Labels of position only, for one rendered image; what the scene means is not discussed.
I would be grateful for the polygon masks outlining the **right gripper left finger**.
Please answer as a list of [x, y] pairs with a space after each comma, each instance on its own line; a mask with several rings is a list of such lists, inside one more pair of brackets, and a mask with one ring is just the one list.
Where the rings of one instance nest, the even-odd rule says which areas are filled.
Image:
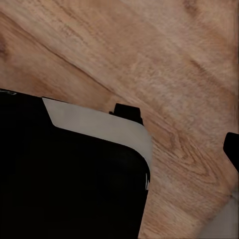
[[0, 192], [26, 152], [21, 132], [0, 138]]

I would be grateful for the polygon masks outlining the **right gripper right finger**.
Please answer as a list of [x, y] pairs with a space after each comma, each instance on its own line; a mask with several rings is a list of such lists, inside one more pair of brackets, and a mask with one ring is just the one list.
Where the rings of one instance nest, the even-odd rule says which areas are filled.
[[228, 132], [224, 141], [223, 150], [239, 172], [239, 134]]

